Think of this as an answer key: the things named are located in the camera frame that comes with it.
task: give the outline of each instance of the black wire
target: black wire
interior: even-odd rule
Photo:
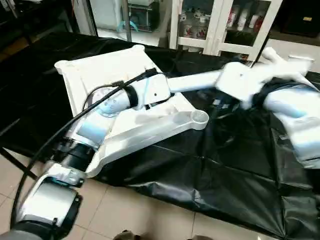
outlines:
[[[104,85],[101,85],[101,86],[97,86],[95,87],[94,89],[91,90],[91,92],[86,96],[85,98],[85,101],[83,103],[83,106],[82,106],[82,111],[85,110],[85,107],[86,107],[86,103],[89,99],[89,97],[98,89],[102,89],[102,88],[109,88],[109,87],[119,87],[121,86],[122,84],[124,83],[124,81],[116,81],[116,82],[113,82],[113,83],[110,83],[110,84],[104,84]]]
[[[101,86],[95,87],[95,88],[86,96],[86,98],[85,98],[85,100],[84,100],[84,103],[83,103],[83,106],[82,106],[82,111],[85,110],[86,103],[87,103],[89,97],[94,93],[94,91],[96,91],[96,90],[98,90],[98,89],[102,89],[102,88],[108,88],[108,87],[112,87],[112,85],[111,85],[111,84],[105,84],[105,85],[101,85]]]
[[[27,167],[27,171],[31,170],[32,167],[35,165],[35,163],[37,162],[37,159],[41,156],[41,154],[43,153],[43,151],[47,148],[47,146],[49,146],[50,144],[52,144],[52,142],[55,140],[56,137],[58,137],[61,133],[64,132],[65,129],[69,128],[74,122],[76,122],[78,119],[80,119],[81,117],[83,117],[84,115],[86,115],[87,113],[89,113],[92,109],[94,109],[95,107],[97,107],[99,104],[101,104],[102,102],[104,102],[106,99],[110,98],[112,95],[114,95],[115,93],[119,92],[120,90],[122,90],[124,87],[132,84],[135,81],[141,80],[141,79],[145,79],[145,78],[149,78],[151,76],[157,75],[157,74],[163,74],[162,72],[157,72],[157,70],[155,68],[152,69],[148,69],[146,70],[144,73],[130,79],[129,81],[122,83],[120,86],[118,86],[117,88],[113,89],[111,92],[109,92],[107,95],[105,95],[103,98],[101,98],[99,101],[95,102],[94,104],[90,105],[87,109],[85,109],[84,111],[80,112],[78,115],[76,115],[74,118],[72,118],[70,121],[68,121],[63,127],[61,127],[54,135],[52,135],[43,145],[42,147],[36,152],[36,154],[33,156],[33,158],[31,159],[28,167]],[[17,215],[17,204],[18,204],[18,200],[20,198],[21,195],[21,191],[22,188],[25,184],[25,181],[27,179],[27,171],[25,171],[22,175],[22,178],[19,182],[15,197],[14,197],[14,201],[13,201],[13,205],[12,205],[12,209],[11,209],[11,218],[10,218],[10,228],[12,229],[16,220],[16,215]]]

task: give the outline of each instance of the cabinet door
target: cabinet door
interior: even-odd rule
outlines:
[[[170,48],[210,53],[224,0],[172,0]]]
[[[211,54],[254,61],[282,0],[224,0]]]

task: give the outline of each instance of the white plastic tray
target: white plastic tray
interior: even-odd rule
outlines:
[[[81,112],[87,95],[97,86],[128,81],[146,69],[161,72],[144,49],[135,45],[78,60],[58,61],[54,66],[63,75],[72,114]],[[208,120],[208,115],[196,110],[181,93],[149,110],[125,110],[116,118],[86,173],[94,177],[105,164],[187,129],[203,129]]]

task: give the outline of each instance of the tile floor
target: tile floor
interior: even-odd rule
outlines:
[[[25,156],[11,152],[23,164]],[[11,206],[22,172],[0,155],[0,234],[8,230]],[[35,174],[42,164],[33,168]],[[29,178],[22,193],[31,186]],[[183,209],[130,189],[88,179],[79,189],[83,203],[67,240],[110,240],[123,230],[151,240],[187,240],[194,235],[214,240],[271,240],[256,232]]]

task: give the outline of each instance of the white robotic arm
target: white robotic arm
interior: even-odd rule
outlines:
[[[320,168],[320,94],[304,78],[308,63],[284,61],[273,49],[265,50],[262,55],[271,60],[271,64],[249,68],[232,62],[220,71],[169,79],[154,72],[103,101],[75,122],[64,136],[45,172],[22,201],[12,231],[0,236],[0,240],[65,237],[74,224],[82,200],[73,187],[83,184],[88,165],[110,131],[110,119],[129,108],[139,110],[145,105],[165,101],[173,93],[217,88],[248,109],[253,105],[254,95],[274,77],[300,83],[273,89],[263,106],[282,121],[300,163],[305,168]],[[93,93],[92,102],[112,89],[98,89]]]

